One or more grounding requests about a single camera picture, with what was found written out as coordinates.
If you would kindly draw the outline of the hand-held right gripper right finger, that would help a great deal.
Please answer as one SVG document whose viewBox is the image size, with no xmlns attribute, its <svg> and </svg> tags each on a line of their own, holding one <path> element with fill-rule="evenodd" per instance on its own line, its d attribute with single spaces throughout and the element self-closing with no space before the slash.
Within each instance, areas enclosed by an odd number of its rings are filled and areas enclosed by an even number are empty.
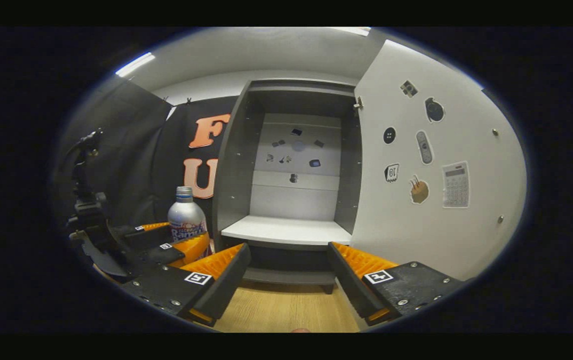
<svg viewBox="0 0 573 360">
<path fill-rule="evenodd" d="M 419 312 L 464 285 L 419 261 L 396 264 L 337 242 L 328 243 L 327 258 L 353 309 L 369 326 Z"/>
</svg>

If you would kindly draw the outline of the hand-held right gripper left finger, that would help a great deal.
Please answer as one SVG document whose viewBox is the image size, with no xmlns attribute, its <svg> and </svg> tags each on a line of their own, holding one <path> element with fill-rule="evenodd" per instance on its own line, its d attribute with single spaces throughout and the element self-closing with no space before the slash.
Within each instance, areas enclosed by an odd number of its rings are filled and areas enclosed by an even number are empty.
<svg viewBox="0 0 573 360">
<path fill-rule="evenodd" d="M 224 315 L 251 260 L 250 246 L 241 243 L 179 268 L 150 269 L 121 288 L 171 316 L 212 327 Z"/>
</svg>

